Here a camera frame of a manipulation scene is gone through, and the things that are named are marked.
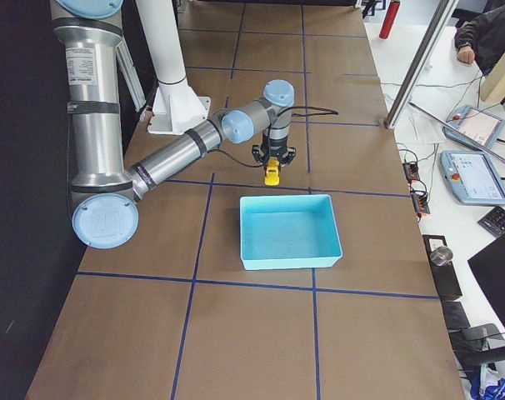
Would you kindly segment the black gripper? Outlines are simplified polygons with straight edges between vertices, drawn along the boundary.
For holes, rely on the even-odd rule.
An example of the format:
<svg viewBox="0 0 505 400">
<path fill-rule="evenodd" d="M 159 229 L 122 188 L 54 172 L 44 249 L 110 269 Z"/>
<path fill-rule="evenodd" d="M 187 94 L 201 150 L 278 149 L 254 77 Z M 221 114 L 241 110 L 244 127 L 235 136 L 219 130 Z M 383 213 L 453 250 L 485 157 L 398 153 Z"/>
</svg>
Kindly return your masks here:
<svg viewBox="0 0 505 400">
<path fill-rule="evenodd" d="M 252 155 L 256 163 L 267 166 L 268 161 L 271 158 L 275 158 L 278 161 L 278 165 L 280 167 L 286 167 L 289 165 L 297 154 L 295 147 L 288 147 L 286 145 L 282 146 L 268 146 L 265 144 L 262 145 L 253 145 L 252 146 Z"/>
</svg>

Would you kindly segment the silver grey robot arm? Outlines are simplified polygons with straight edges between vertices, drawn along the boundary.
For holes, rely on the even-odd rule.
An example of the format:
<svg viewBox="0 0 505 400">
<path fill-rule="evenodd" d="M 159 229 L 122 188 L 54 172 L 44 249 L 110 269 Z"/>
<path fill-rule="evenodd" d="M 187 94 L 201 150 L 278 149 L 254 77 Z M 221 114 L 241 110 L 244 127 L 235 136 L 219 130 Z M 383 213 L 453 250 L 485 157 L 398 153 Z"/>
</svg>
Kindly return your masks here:
<svg viewBox="0 0 505 400">
<path fill-rule="evenodd" d="M 127 242 L 138 228 L 136 204 L 143 195 L 223 141 L 243 143 L 261 133 L 267 143 L 263 162 L 293 155 L 286 146 L 293 85 L 272 80 L 249 104 L 209 113 L 208 100 L 188 84 L 173 5 L 139 1 L 157 79 L 156 100 L 162 104 L 154 119 L 174 139 L 125 167 L 118 78 L 125 78 L 137 105 L 143 102 L 143 90 L 124 40 L 122 6 L 119 1 L 50 4 L 53 30 L 65 47 L 67 113 L 77 152 L 77 173 L 70 182 L 72 227 L 83 243 L 99 249 Z"/>
</svg>

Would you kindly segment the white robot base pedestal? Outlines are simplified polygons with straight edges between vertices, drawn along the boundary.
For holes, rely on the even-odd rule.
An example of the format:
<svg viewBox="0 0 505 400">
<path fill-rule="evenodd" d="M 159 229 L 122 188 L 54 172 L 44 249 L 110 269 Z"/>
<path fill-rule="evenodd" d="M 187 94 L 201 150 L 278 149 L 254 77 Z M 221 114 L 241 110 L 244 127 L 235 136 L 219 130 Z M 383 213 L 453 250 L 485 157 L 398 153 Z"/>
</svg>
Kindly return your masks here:
<svg viewBox="0 0 505 400">
<path fill-rule="evenodd" d="M 210 99 L 189 86 L 173 3 L 140 0 L 136 5 L 158 85 L 148 131 L 179 135 L 206 119 Z"/>
</svg>

